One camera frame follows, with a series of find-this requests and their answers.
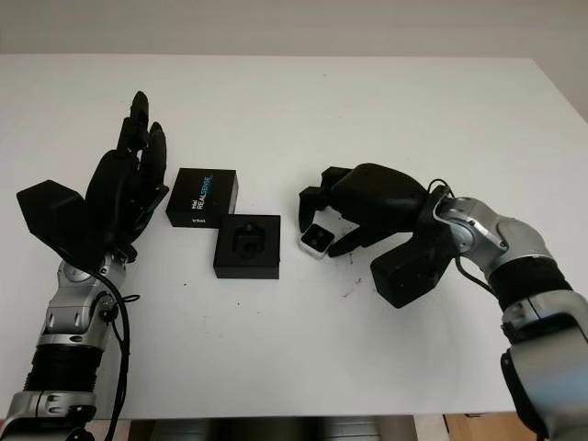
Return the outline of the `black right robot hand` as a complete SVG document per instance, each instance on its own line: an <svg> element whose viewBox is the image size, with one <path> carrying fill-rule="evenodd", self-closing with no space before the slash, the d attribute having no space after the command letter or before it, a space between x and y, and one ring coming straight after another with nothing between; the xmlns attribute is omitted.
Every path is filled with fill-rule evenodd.
<svg viewBox="0 0 588 441"><path fill-rule="evenodd" d="M369 247L395 233L413 232L428 191L414 178L379 164L355 168L331 166L317 187L299 193L299 228L308 230L317 211L334 209L357 227L330 245L337 257Z"/></svg>

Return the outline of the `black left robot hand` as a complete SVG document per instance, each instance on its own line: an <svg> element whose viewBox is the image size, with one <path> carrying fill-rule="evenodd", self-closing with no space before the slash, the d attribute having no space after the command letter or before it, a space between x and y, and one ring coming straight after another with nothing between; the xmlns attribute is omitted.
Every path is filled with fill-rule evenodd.
<svg viewBox="0 0 588 441"><path fill-rule="evenodd" d="M122 122L117 147L103 155L85 194L100 242L129 263L137 257L133 243L169 191L166 159L164 130L149 121L148 97L139 91Z"/></svg>

